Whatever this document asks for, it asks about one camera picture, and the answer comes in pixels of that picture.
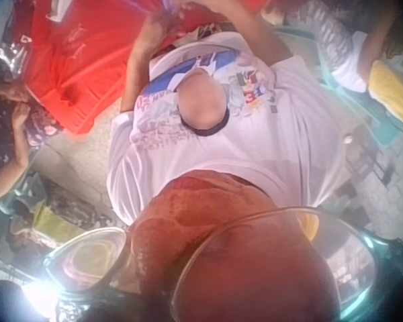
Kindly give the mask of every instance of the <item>mirror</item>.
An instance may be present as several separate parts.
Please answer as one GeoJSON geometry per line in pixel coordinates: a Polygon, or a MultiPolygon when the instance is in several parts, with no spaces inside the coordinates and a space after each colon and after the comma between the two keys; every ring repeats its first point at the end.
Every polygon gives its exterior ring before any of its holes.
{"type": "Polygon", "coordinates": [[[81,292],[95,286],[113,268],[126,245],[126,233],[104,228],[83,234],[52,252],[44,261],[61,290],[81,292]]]}
{"type": "MultiPolygon", "coordinates": [[[[302,297],[306,304],[326,303],[331,310],[319,321],[333,321],[359,307],[376,273],[367,244],[351,226],[313,209],[287,209],[237,221],[211,235],[185,267],[172,312],[177,321],[190,321],[209,305],[216,310],[214,303],[221,303],[216,296],[254,300],[248,307],[258,311],[292,308],[302,297]],[[292,301],[286,294],[294,294],[292,301]]],[[[295,309],[288,311],[286,321],[291,321],[295,309]]]]}

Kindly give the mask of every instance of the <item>plastic chair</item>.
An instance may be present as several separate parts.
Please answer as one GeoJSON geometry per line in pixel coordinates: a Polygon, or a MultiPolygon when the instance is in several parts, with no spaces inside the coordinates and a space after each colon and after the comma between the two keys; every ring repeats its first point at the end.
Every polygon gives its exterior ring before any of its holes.
{"type": "Polygon", "coordinates": [[[375,141],[381,146],[388,146],[402,131],[388,117],[383,105],[372,99],[367,93],[356,93],[343,88],[331,75],[322,51],[314,36],[305,30],[290,27],[273,28],[277,34],[283,34],[295,39],[312,40],[318,49],[318,80],[323,88],[332,91],[366,126],[375,141]]]}

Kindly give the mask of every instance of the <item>person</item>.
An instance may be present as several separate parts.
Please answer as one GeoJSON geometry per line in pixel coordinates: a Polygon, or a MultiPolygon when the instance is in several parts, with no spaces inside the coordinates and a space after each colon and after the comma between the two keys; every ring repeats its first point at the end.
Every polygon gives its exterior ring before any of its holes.
{"type": "Polygon", "coordinates": [[[239,177],[276,207],[318,206],[342,164],[332,103],[304,61],[240,1],[195,2],[237,32],[182,46],[150,67],[177,21],[170,13],[147,17],[112,125],[107,188],[115,212],[130,225],[192,170],[239,177]]]}
{"type": "Polygon", "coordinates": [[[0,83],[0,197],[27,170],[30,151],[37,150],[61,126],[19,84],[0,83]]]}
{"type": "Polygon", "coordinates": [[[274,25],[312,32],[336,81],[350,91],[368,92],[403,122],[403,67],[399,58],[384,59],[388,34],[398,13],[396,1],[381,1],[371,31],[351,32],[322,0],[311,0],[286,13],[271,4],[263,17],[274,25]]]}

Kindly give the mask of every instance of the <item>sleeve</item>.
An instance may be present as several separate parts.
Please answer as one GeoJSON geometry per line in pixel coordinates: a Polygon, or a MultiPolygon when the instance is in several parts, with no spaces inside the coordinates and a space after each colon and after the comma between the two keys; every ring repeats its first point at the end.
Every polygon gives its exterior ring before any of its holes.
{"type": "Polygon", "coordinates": [[[118,217],[127,225],[136,218],[133,200],[128,191],[136,189],[131,173],[131,165],[126,164],[126,153],[130,148],[130,134],[133,130],[134,113],[127,112],[117,116],[112,122],[112,142],[109,152],[109,173],[107,191],[118,217]]]}
{"type": "Polygon", "coordinates": [[[278,62],[271,70],[275,88],[289,99],[287,112],[296,129],[302,203],[317,207],[331,194],[343,165],[343,134],[336,117],[339,104],[327,97],[301,57],[278,62]]]}

